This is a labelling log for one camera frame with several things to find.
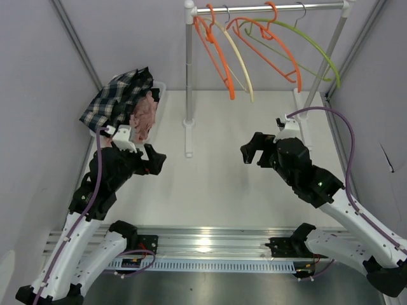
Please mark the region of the navy plaid skirt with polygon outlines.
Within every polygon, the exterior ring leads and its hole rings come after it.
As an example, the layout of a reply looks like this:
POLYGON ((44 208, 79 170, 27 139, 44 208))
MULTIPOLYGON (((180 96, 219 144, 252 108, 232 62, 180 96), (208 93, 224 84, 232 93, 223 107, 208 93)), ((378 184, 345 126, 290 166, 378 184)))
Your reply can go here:
POLYGON ((100 127, 124 124, 152 87, 153 76, 148 67, 115 76, 96 94, 79 120, 93 132, 100 127))

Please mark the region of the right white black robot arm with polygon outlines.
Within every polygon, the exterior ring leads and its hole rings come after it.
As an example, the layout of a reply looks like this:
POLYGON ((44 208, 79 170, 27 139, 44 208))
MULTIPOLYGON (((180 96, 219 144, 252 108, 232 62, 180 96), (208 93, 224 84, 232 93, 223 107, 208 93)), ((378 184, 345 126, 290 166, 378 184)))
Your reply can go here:
POLYGON ((311 252, 332 258, 363 274, 379 292, 398 297, 406 288, 406 239, 384 226, 326 169, 313 165, 309 150, 298 138, 276 139, 256 132, 240 148, 245 164, 257 151, 261 168, 272 168, 299 199, 334 218, 357 243, 330 237, 310 224, 302 224, 291 236, 297 256, 311 252))

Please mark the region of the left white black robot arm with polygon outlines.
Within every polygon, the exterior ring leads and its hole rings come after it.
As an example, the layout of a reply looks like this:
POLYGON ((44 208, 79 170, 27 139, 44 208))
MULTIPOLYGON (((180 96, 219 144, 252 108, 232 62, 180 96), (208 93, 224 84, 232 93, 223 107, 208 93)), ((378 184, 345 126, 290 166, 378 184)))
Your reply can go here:
POLYGON ((110 225, 103 241, 85 257, 90 239, 116 202, 119 188, 133 175, 158 175, 166 155, 150 144, 145 150, 98 148, 80 187, 75 191, 63 231, 39 277, 20 287, 16 300, 23 304, 82 304, 94 281, 120 254, 154 256, 142 248, 137 227, 123 220, 110 225))

